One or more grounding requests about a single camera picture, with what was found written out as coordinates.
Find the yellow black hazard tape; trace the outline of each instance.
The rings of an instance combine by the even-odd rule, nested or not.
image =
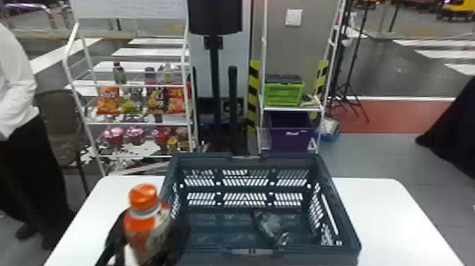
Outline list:
[[[317,75],[313,85],[314,95],[316,94],[320,102],[323,104],[323,97],[325,94],[325,81],[327,80],[328,60],[320,60],[317,66]],[[311,112],[310,119],[316,120],[318,118],[318,112]]]
[[[251,61],[249,64],[249,94],[247,96],[247,133],[256,132],[257,116],[259,110],[259,71],[261,62]]]

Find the orange bottle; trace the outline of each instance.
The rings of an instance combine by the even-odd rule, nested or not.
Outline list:
[[[139,265],[151,265],[151,258],[165,250],[170,232],[170,205],[160,202],[153,185],[142,184],[129,192],[130,208],[124,217],[127,240]]]

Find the green basket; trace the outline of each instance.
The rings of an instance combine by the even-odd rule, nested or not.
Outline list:
[[[305,84],[266,83],[266,106],[299,107]]]

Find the white shirt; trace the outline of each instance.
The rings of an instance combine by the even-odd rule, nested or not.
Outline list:
[[[0,140],[38,115],[30,61],[10,30],[0,23]]]

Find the purple storage box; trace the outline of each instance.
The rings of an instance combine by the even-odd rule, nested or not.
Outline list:
[[[308,112],[271,112],[272,151],[307,151],[315,126]]]

